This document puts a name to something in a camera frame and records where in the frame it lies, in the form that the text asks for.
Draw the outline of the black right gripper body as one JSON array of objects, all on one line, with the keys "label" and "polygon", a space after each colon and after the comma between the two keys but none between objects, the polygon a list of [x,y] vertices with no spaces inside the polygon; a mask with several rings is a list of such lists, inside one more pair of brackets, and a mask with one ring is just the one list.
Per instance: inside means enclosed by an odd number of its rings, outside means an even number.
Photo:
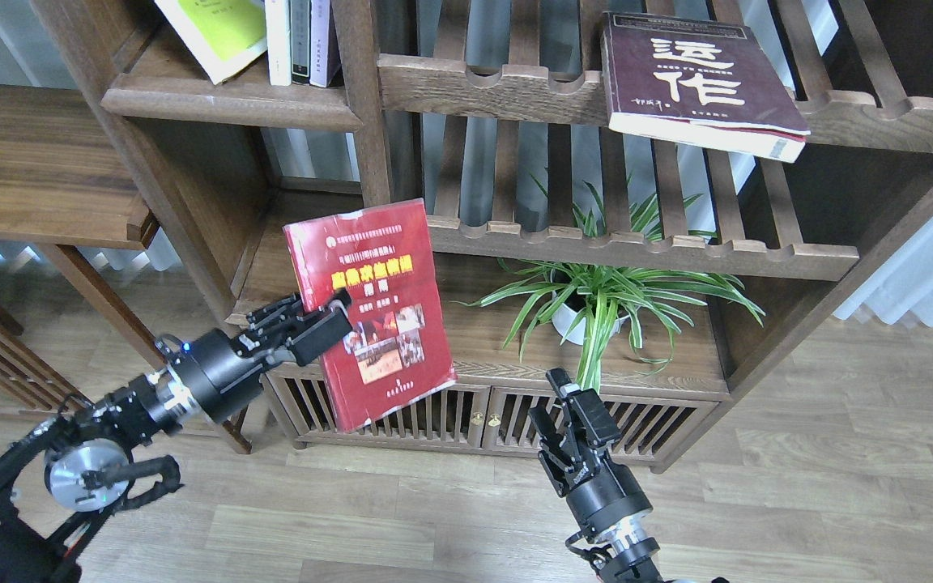
[{"label": "black right gripper body", "polygon": [[619,528],[640,527],[652,505],[632,471],[612,461],[621,432],[600,396],[585,389],[559,403],[565,425],[556,438],[540,438],[539,460],[582,537],[613,539]]}]

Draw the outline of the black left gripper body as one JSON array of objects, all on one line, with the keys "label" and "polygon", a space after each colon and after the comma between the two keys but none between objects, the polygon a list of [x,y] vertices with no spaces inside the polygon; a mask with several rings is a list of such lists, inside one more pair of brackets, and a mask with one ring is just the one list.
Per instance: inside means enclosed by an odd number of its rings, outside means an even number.
[{"label": "black left gripper body", "polygon": [[221,423],[262,392],[264,372],[288,361],[303,368],[349,332],[351,322],[340,310],[323,306],[308,313],[299,296],[285,296],[250,313],[247,329],[234,337],[219,329],[194,341],[163,334],[158,424],[178,427],[199,412]]}]

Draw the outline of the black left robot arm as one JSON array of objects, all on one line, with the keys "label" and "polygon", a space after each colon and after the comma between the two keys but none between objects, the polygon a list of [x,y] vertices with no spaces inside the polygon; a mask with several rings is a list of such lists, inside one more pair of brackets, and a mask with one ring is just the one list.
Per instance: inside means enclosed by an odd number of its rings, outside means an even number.
[{"label": "black left robot arm", "polygon": [[[305,366],[337,346],[351,332],[351,303],[340,291],[310,311],[300,296],[285,296],[251,313],[234,337],[218,329],[194,341],[159,336],[162,369],[70,417],[57,413],[12,443],[0,457],[0,582],[77,582],[82,550],[110,517],[181,487],[173,457],[135,462],[134,447],[159,432],[177,434],[199,413],[215,422],[237,413],[262,392],[264,372],[288,361]],[[73,510],[49,536],[26,524],[12,500],[19,472],[40,453],[49,494]]]}]

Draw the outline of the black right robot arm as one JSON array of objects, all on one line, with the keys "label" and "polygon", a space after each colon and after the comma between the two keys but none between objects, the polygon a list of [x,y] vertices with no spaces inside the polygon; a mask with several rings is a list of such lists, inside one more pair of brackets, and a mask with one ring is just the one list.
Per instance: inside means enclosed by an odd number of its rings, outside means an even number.
[{"label": "black right robot arm", "polygon": [[652,504],[632,470],[611,458],[611,447],[621,439],[618,425],[596,391],[578,386],[565,369],[549,369],[547,380],[565,428],[557,431],[543,407],[532,407],[529,415],[540,436],[541,465],[580,528],[565,546],[601,582],[660,582],[652,560],[659,545],[641,524]]}]

